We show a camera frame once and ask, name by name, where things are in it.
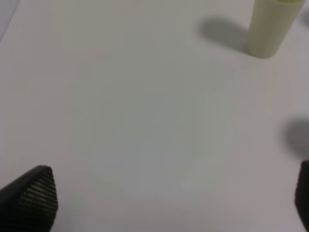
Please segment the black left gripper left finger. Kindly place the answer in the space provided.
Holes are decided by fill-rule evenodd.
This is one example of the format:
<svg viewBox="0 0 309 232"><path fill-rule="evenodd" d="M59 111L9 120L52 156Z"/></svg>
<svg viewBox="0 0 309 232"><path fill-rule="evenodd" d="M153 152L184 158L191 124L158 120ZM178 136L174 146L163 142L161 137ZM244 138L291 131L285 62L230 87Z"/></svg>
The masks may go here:
<svg viewBox="0 0 309 232"><path fill-rule="evenodd" d="M49 232L58 211L53 170L39 165L0 190L2 232Z"/></svg>

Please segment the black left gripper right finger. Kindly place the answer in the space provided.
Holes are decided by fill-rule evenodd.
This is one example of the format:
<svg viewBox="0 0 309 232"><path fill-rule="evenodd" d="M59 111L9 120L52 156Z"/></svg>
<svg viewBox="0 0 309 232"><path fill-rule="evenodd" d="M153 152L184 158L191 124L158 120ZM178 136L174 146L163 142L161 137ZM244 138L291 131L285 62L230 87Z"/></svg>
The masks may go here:
<svg viewBox="0 0 309 232"><path fill-rule="evenodd" d="M295 206L300 220L309 231L309 161L301 163L298 181L295 190Z"/></svg>

